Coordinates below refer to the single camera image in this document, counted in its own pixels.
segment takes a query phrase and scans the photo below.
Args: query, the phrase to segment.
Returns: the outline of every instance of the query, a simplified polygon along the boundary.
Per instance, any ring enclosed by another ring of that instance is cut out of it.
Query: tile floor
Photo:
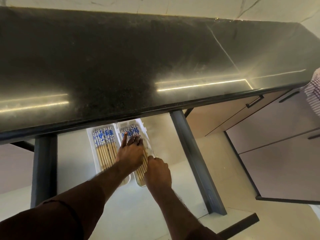
[[[224,133],[196,141],[224,206],[255,212],[260,219],[232,239],[320,239],[320,221],[309,205],[255,200],[256,193]]]

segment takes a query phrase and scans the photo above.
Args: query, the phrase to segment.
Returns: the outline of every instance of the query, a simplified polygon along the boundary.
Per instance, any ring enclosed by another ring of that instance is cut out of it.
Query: kitchen cabinet
[[[228,129],[236,151],[241,154],[320,128],[320,118],[306,97],[303,91],[292,90]]]
[[[265,198],[320,201],[320,129],[240,154]]]
[[[264,94],[263,99],[259,96],[252,96],[196,107],[186,119],[194,137],[201,138],[210,133],[217,133],[229,129],[285,92],[286,91],[278,91]]]

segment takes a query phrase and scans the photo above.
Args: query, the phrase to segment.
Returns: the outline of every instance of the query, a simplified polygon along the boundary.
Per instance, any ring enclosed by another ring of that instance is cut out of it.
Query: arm
[[[88,239],[106,201],[142,164],[143,141],[125,134],[116,163],[39,206],[0,222],[0,239]]]
[[[182,204],[171,188],[171,174],[167,163],[160,158],[148,157],[146,185],[158,203],[167,223],[172,240],[220,239],[204,227]]]

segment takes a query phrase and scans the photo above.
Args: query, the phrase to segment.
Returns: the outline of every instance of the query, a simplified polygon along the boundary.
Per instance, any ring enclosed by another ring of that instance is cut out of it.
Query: person's right hand
[[[167,163],[161,158],[148,157],[148,166],[144,174],[146,186],[152,194],[155,201],[161,197],[161,193],[171,188],[171,173]]]

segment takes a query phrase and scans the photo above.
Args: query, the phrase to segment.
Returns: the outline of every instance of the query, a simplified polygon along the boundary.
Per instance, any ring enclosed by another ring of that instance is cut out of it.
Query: black countertop
[[[305,85],[297,23],[0,8],[0,141]]]

